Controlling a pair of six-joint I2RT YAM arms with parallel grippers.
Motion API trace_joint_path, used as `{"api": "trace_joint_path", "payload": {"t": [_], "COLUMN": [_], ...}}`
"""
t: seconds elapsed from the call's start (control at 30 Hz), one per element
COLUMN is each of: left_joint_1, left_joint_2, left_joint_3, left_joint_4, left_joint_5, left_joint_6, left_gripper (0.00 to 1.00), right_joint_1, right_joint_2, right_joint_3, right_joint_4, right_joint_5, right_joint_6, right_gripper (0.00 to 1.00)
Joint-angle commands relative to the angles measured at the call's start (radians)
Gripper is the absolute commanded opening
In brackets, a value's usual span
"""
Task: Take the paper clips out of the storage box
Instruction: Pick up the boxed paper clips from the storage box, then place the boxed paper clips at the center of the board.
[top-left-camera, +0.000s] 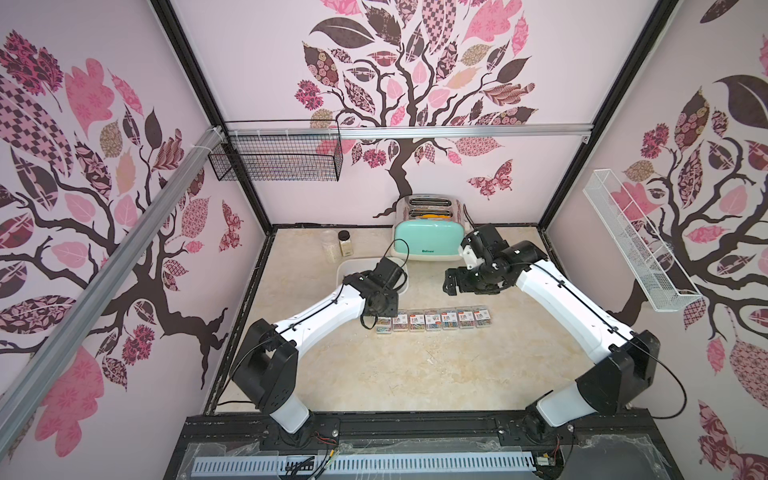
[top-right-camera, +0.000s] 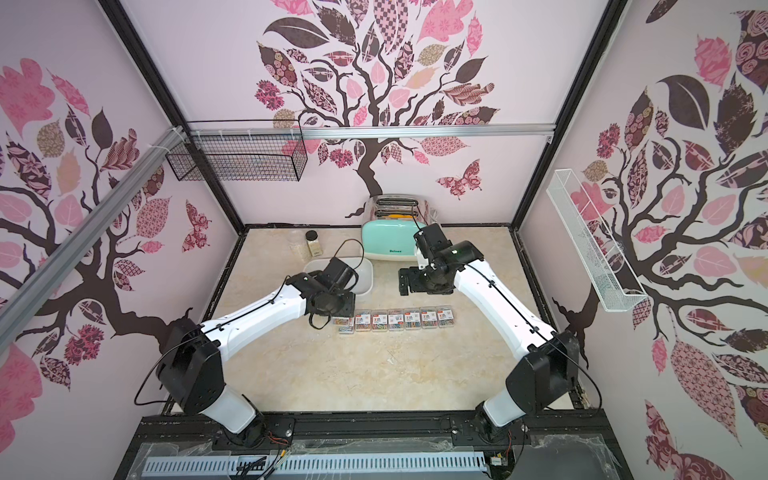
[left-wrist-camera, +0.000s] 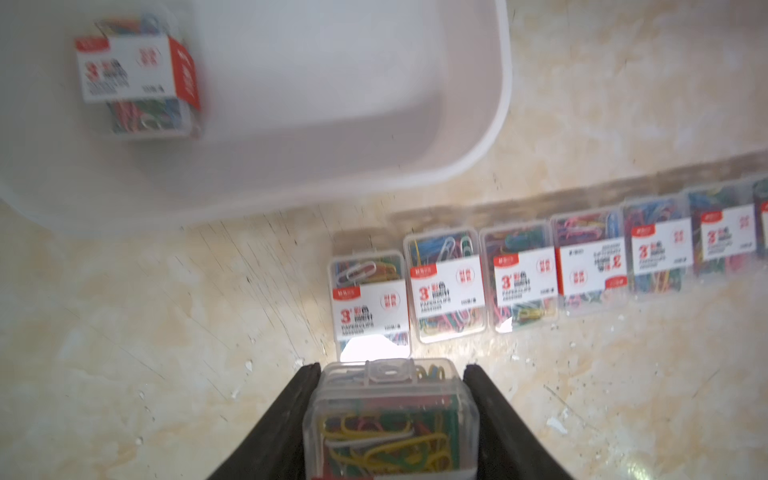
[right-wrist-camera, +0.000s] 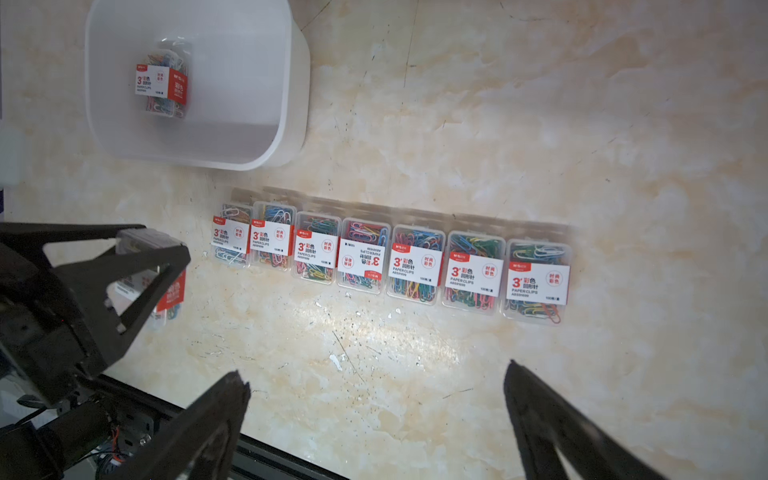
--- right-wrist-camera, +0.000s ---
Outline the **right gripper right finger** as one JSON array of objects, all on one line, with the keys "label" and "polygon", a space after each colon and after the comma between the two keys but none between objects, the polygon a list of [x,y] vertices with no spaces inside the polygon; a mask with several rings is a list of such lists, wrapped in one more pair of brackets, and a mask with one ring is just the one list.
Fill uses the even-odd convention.
[{"label": "right gripper right finger", "polygon": [[512,360],[503,392],[528,479],[661,479],[528,368]]}]

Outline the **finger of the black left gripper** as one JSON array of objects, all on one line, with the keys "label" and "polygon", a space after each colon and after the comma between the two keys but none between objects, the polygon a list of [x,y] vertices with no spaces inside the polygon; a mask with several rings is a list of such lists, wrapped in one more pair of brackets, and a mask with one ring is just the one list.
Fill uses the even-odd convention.
[{"label": "finger of the black left gripper", "polygon": [[56,267],[74,301],[72,327],[86,351],[81,364],[116,363],[145,323],[183,303],[189,263],[188,248],[174,245]]}]

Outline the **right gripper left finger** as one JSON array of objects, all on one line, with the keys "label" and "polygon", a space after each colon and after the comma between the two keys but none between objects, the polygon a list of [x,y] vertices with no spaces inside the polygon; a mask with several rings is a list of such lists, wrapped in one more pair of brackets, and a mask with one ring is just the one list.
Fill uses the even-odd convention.
[{"label": "right gripper left finger", "polygon": [[227,479],[250,396],[240,374],[227,373],[110,477]]}]

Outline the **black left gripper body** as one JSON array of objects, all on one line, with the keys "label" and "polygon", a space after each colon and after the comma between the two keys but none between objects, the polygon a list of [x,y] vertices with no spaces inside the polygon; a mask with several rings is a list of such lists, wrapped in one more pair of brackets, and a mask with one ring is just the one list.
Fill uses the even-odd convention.
[{"label": "black left gripper body", "polygon": [[114,363],[114,249],[53,266],[43,247],[1,243],[1,375],[43,405]]}]

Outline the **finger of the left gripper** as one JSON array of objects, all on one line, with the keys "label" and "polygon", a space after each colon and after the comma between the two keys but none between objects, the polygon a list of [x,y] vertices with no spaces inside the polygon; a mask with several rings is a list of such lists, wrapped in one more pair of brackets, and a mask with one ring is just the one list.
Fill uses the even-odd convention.
[{"label": "finger of the left gripper", "polygon": [[40,268],[51,268],[44,246],[90,240],[115,239],[122,230],[144,229],[142,224],[2,223],[1,243]]}]

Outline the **paper clip box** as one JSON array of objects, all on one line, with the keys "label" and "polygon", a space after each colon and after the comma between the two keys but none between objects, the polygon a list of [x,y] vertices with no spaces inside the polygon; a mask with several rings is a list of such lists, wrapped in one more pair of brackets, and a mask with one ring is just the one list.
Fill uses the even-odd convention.
[{"label": "paper clip box", "polygon": [[298,210],[285,195],[264,191],[250,194],[249,253],[256,267],[287,272],[292,267]]},{"label": "paper clip box", "polygon": [[294,277],[322,285],[334,283],[341,225],[336,209],[317,202],[301,204],[294,230]]},{"label": "paper clip box", "polygon": [[339,286],[378,295],[384,290],[392,226],[371,209],[351,210],[341,224]]},{"label": "paper clip box", "polygon": [[[176,245],[182,245],[182,242],[163,232],[154,229],[129,229],[118,233],[115,251],[117,255],[127,255]],[[153,267],[115,282],[112,294],[115,309],[122,314],[146,290],[160,271],[160,267]],[[185,296],[185,282],[186,272],[182,272],[149,315],[147,327],[160,329],[168,321],[179,316]]]},{"label": "paper clip box", "polygon": [[211,220],[210,254],[233,268],[251,265],[250,227],[254,215],[251,204],[237,200],[218,202]]},{"label": "paper clip box", "polygon": [[145,112],[184,119],[189,85],[190,55],[179,41],[165,39],[135,68],[134,93],[144,100]]},{"label": "paper clip box", "polygon": [[567,243],[520,235],[508,239],[500,314],[515,321],[561,325],[572,260]]},{"label": "paper clip box", "polygon": [[507,253],[502,226],[475,215],[453,215],[446,226],[441,304],[493,316],[501,296]]},{"label": "paper clip box", "polygon": [[422,305],[437,303],[447,234],[436,218],[401,215],[389,245],[388,296]]}]

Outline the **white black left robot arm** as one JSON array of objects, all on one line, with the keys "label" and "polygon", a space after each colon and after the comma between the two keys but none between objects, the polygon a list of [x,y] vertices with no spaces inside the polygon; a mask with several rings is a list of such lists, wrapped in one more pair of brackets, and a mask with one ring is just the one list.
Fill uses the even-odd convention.
[{"label": "white black left robot arm", "polygon": [[[15,376],[39,412],[71,397],[128,351],[166,291],[190,262],[180,242],[120,255],[109,248],[53,265],[49,244],[114,239],[140,224],[1,225],[1,375]],[[37,428],[23,419],[1,430],[4,479],[60,479],[110,438],[112,413],[86,403]]]}]

